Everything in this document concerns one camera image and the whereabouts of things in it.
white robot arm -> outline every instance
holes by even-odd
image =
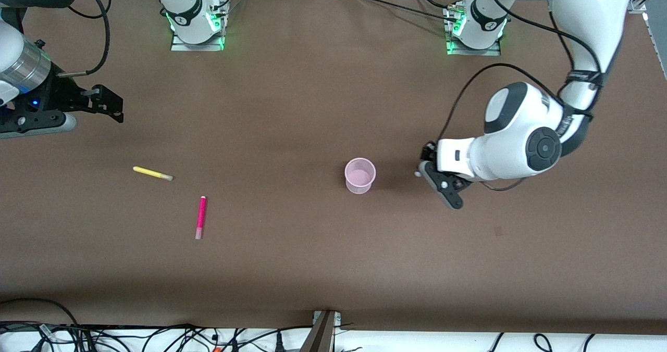
[[[535,86],[515,82],[489,101],[483,136],[439,139],[424,146],[419,173],[446,205],[460,209],[458,192],[471,182],[535,176],[581,144],[619,47],[628,2],[553,0],[561,29],[587,44],[595,56],[570,43],[575,69],[560,94],[563,105]]]
[[[498,1],[509,9],[516,0]],[[494,0],[463,0],[460,5],[465,11],[453,35],[469,48],[491,47],[507,24],[507,12]]]
[[[219,32],[223,5],[220,0],[160,0],[177,36],[189,44],[200,44]]]

table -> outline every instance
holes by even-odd
[[[1,298],[98,324],[289,326],[332,308],[359,329],[664,332],[667,82],[641,15],[582,147],[510,192],[472,186],[453,211],[413,175],[422,145],[491,62],[558,88],[557,37],[514,21],[502,56],[448,56],[438,19],[244,0],[224,51],[171,53],[159,8],[114,0],[109,60],[77,79],[123,96],[123,124],[78,113],[72,133],[2,141]],[[515,10],[548,22],[543,1]],[[65,70],[102,53],[100,20],[31,9],[24,26]],[[481,134],[488,98],[517,80],[480,77],[448,136]],[[362,196],[343,180],[354,157],[377,167]],[[41,305],[0,317],[66,321]]]

white floor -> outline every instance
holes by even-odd
[[[238,341],[250,340],[253,337],[271,331],[270,329],[249,329],[244,331]],[[283,332],[283,342],[286,350],[298,349],[309,329],[297,329]],[[153,330],[113,330],[107,331],[112,335],[135,335],[146,337]],[[152,338],[145,348],[146,352],[169,352],[176,351],[185,331],[173,329],[165,331]],[[217,329],[219,343],[224,344],[231,339],[233,329]],[[205,330],[202,335],[207,340],[212,340],[214,329]],[[360,352],[488,352],[498,334],[496,333],[426,333],[426,332],[402,332],[402,331],[340,331],[336,336],[335,352],[350,351],[361,347]],[[71,337],[64,331],[54,333],[53,338],[60,342],[68,342]],[[553,352],[581,352],[584,345],[585,334],[547,334]],[[0,335],[0,352],[24,352],[35,347],[40,340],[36,331],[17,331]],[[145,338],[121,339],[131,352],[139,352],[145,343]],[[176,342],[172,348],[166,350],[167,346]],[[118,342],[112,338],[100,338],[100,342],[107,344],[120,352],[127,352]],[[189,342],[182,349],[183,352],[212,352],[214,345],[210,343]],[[270,335],[256,342],[257,345],[273,352],[276,347],[276,336]],[[97,346],[98,352],[115,352],[112,348],[104,345]],[[48,345],[43,345],[44,352],[50,352]],[[70,352],[73,345],[55,345],[53,352]],[[529,333],[507,333],[501,338],[496,352],[539,352],[534,345],[533,334]],[[596,335],[588,345],[588,352],[665,352],[667,351],[667,336],[644,336],[644,335]],[[241,348],[240,352],[261,352],[253,345]]]

pink cup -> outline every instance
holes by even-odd
[[[376,176],[373,163],[366,158],[354,158],[345,166],[345,185],[357,195],[366,193]]]

metal cylinder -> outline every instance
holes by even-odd
[[[24,39],[21,55],[11,67],[0,72],[0,80],[27,93],[40,86],[50,71],[51,60],[46,53]]]

